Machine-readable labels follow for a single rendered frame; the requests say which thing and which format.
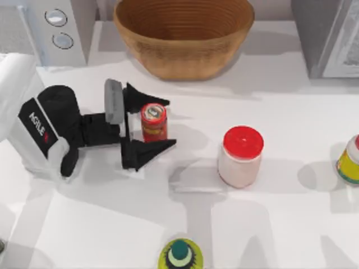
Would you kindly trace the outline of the red can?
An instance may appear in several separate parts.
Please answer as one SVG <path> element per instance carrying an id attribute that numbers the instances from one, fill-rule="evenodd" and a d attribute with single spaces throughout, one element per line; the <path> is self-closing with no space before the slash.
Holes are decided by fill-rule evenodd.
<path id="1" fill-rule="evenodd" d="M 167 139 L 167 111 L 159 103 L 150 103 L 142 107 L 141 129 L 145 142 Z"/>

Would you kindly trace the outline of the pale grey rounded box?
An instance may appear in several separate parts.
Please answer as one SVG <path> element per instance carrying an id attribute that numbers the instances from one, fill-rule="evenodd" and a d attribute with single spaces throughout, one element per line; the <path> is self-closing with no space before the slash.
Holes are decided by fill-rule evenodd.
<path id="1" fill-rule="evenodd" d="M 114 79 L 107 79 L 104 84 L 104 107 L 107 123 L 120 125 L 125 118 L 122 84 Z"/>

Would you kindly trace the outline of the brown woven basket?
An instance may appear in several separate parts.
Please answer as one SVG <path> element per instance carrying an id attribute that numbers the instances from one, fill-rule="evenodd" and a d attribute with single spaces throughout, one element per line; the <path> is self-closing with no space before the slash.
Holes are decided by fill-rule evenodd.
<path id="1" fill-rule="evenodd" d="M 119 0 L 113 14 L 130 53 L 150 74 L 170 81 L 216 76 L 254 19 L 248 0 Z"/>

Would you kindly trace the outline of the pale microwave oven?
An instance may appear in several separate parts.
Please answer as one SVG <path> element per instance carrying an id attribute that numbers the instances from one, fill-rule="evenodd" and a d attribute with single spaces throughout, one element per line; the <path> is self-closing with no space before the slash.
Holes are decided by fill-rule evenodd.
<path id="1" fill-rule="evenodd" d="M 54 9 L 67 15 L 65 26 L 46 22 L 45 11 Z M 97 14 L 96 0 L 0 0 L 0 53 L 33 55 L 40 66 L 85 66 Z M 53 45 L 52 36 L 59 33 L 73 38 L 71 49 Z"/>

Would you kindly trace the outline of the round microwave knob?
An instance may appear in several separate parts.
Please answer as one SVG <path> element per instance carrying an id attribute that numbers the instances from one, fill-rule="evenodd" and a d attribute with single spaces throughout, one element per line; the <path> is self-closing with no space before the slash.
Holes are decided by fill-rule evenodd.
<path id="1" fill-rule="evenodd" d="M 59 33 L 52 36 L 52 43 L 59 49 L 68 50 L 73 47 L 74 40 L 66 33 Z"/>
<path id="2" fill-rule="evenodd" d="M 63 27 L 68 21 L 67 15 L 60 9 L 45 11 L 44 18 L 47 23 L 54 27 Z"/>

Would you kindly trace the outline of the red-lidded white jar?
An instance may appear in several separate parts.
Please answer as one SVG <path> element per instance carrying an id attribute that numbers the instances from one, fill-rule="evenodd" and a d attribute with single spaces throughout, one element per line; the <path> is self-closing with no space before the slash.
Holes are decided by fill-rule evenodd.
<path id="1" fill-rule="evenodd" d="M 264 148 L 262 135 L 249 126 L 234 126 L 223 136 L 218 155 L 218 173 L 233 188 L 254 183 Z"/>

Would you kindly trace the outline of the grey cabinet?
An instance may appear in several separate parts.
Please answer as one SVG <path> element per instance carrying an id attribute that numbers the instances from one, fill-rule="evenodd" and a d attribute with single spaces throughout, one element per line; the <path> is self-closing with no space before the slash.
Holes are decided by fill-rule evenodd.
<path id="1" fill-rule="evenodd" d="M 359 78 L 359 0 L 291 0 L 309 78 Z"/>

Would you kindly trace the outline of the yellow bottle with white cap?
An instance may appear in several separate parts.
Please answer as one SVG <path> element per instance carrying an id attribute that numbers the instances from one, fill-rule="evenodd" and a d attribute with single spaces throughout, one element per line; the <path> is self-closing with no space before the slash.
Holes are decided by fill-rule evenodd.
<path id="1" fill-rule="evenodd" d="M 359 134 L 353 136 L 336 163 L 338 174 L 352 184 L 359 184 Z"/>

